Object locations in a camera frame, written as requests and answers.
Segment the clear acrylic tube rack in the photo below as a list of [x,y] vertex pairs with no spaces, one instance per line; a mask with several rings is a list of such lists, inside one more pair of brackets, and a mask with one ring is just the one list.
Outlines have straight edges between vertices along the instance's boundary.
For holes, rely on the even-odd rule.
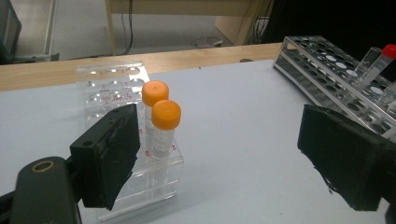
[[163,205],[177,195],[184,164],[177,142],[168,142],[168,155],[159,156],[152,146],[152,105],[157,101],[145,87],[149,76],[141,61],[130,63],[94,63],[77,68],[78,86],[85,107],[86,127],[109,111],[135,104],[137,109],[140,149],[133,174],[124,184],[112,210],[98,209],[97,219],[105,224],[122,216]]

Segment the wooden table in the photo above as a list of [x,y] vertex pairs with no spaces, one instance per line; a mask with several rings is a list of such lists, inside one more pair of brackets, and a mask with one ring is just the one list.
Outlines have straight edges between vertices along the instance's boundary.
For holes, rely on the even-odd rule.
[[278,55],[280,47],[281,42],[58,62],[0,65],[0,91],[14,91],[75,83],[75,70],[78,65],[83,64],[142,61],[148,73],[151,75],[196,67],[237,63],[242,59],[250,59],[253,61],[270,60]]

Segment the uncapped clear tube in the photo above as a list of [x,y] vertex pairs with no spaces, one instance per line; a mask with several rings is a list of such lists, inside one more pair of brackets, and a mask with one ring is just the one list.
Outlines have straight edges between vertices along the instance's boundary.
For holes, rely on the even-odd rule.
[[358,85],[359,83],[364,83],[366,80],[367,69],[379,57],[380,54],[381,49],[377,47],[371,47],[346,82],[351,85]]

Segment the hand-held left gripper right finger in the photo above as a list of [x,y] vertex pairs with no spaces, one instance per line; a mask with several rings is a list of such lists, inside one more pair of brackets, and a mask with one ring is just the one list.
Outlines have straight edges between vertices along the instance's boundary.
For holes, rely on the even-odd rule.
[[375,211],[381,200],[396,206],[396,143],[330,108],[306,105],[297,146],[354,210]]

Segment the dark cabinet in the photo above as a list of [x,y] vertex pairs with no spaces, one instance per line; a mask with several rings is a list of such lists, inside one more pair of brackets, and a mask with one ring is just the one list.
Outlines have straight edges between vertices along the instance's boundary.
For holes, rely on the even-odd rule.
[[21,21],[10,0],[0,0],[0,64],[14,60],[20,32]]

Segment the red cap sample tube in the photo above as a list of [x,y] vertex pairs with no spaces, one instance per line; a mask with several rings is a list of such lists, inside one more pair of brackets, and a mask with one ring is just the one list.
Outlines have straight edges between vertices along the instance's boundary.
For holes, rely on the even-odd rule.
[[387,44],[381,49],[379,57],[371,64],[366,71],[366,80],[364,83],[354,85],[356,90],[362,91],[366,88],[388,65],[396,59],[396,44]]

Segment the metal tube rack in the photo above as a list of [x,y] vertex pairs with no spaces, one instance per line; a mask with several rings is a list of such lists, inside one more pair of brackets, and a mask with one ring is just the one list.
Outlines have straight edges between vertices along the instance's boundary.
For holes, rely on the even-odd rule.
[[289,78],[315,105],[328,107],[396,143],[396,97],[376,103],[390,84],[376,77],[365,89],[354,87],[359,62],[319,36],[287,36],[273,67]]

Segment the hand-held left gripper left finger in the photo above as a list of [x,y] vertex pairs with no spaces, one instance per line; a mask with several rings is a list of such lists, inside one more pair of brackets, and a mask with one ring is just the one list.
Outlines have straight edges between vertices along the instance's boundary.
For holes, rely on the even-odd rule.
[[133,173],[140,149],[136,105],[106,113],[70,146],[74,167],[82,174],[85,206],[112,209]]

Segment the orange cap sample tube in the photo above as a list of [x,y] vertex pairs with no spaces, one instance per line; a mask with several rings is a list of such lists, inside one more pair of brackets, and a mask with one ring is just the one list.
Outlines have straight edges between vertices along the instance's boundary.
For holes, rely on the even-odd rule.
[[142,89],[142,101],[145,106],[145,132],[146,132],[146,152],[152,154],[153,124],[151,121],[152,107],[161,100],[169,97],[168,86],[159,80],[151,80],[144,84]]
[[153,197],[165,195],[168,159],[171,154],[175,129],[180,123],[181,108],[171,100],[161,100],[152,107],[153,160],[159,165],[152,177]]

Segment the black curtain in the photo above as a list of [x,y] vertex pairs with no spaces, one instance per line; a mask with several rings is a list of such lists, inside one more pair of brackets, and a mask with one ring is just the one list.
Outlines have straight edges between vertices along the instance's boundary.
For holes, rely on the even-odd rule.
[[396,45],[396,0],[274,0],[261,42],[321,35],[357,60]]

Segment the light wooden furniture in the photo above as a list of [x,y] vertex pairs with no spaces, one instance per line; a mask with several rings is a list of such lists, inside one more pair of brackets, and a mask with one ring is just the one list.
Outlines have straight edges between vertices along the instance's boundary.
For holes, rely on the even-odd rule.
[[104,0],[107,38],[113,55],[113,14],[216,16],[215,25],[234,45],[246,45],[256,20],[270,13],[273,0]]

